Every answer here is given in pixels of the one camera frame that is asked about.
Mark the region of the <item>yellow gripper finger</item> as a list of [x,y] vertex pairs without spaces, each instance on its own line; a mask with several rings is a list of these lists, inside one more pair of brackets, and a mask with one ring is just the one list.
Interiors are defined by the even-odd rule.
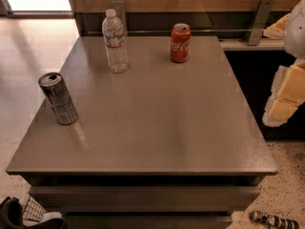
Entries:
[[274,75],[262,121],[266,126],[285,124],[305,102],[305,60],[297,59],[290,67],[280,66]]
[[285,14],[263,31],[263,35],[271,39],[283,39],[290,14]]

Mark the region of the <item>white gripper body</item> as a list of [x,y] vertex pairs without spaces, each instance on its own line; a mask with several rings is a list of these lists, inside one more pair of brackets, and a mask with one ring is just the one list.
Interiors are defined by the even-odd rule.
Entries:
[[305,0],[293,8],[284,32],[285,52],[295,58],[305,58]]

